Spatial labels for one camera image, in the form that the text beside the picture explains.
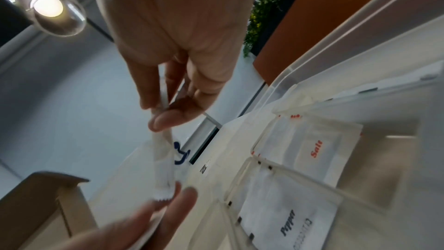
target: hand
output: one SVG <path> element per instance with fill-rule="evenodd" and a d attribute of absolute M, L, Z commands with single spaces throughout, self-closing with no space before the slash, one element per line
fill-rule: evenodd
<path fill-rule="evenodd" d="M 197 200 L 195 189 L 189 187 L 182 192 L 180 189 L 181 186 L 177 182 L 176 194 L 171 202 L 150 201 L 128 219 L 79 234 L 56 249 L 126 250 L 147 230 L 153 213 L 169 205 L 153 236 L 142 248 L 143 250 L 164 249 Z"/>
<path fill-rule="evenodd" d="M 143 109 L 159 104 L 158 65 L 166 63 L 171 99 L 185 77 L 188 93 L 148 126 L 188 122 L 216 100 L 231 78 L 253 0 L 97 0 L 136 83 Z"/>

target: cardboard box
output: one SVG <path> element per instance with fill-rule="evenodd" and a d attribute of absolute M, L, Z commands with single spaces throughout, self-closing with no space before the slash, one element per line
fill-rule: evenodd
<path fill-rule="evenodd" d="M 78 187 L 89 180 L 36 172 L 0 200 L 0 249 L 46 249 L 97 228 Z"/>

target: light bulb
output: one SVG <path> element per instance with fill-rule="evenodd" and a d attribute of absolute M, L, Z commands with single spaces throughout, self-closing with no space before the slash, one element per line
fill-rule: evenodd
<path fill-rule="evenodd" d="M 31 8 L 42 16 L 54 18 L 63 12 L 63 3 L 60 0 L 32 0 Z"/>

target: transparent plastic bin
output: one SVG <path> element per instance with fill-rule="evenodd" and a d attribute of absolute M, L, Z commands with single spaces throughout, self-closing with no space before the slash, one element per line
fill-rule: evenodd
<path fill-rule="evenodd" d="M 442 78 L 329 100 L 443 60 L 443 2 L 372 0 L 279 75 L 222 153 L 245 157 L 237 148 L 252 147 L 250 136 L 262 132 L 276 113 L 310 111 L 363 124 L 363 138 L 337 188 L 268 160 L 247 160 L 267 163 L 338 204 L 323 249 L 440 249 L 444 242 Z M 220 203 L 225 207 L 213 211 L 235 218 L 236 207 L 226 205 L 233 205 L 233 192 L 242 187 L 247 162 Z M 223 222 L 239 234 L 227 236 L 230 247 L 252 247 L 235 221 Z M 199 230 L 212 229 L 212 220 L 201 223 L 205 227 Z M 202 233 L 195 233 L 193 245 Z"/>

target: green plant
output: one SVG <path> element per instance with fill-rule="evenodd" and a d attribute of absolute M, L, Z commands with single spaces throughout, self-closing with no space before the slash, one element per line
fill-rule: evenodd
<path fill-rule="evenodd" d="M 244 39 L 244 56 L 247 57 L 253 45 L 266 26 L 270 13 L 279 9 L 280 0 L 254 0 L 250 20 L 247 27 L 247 35 Z"/>

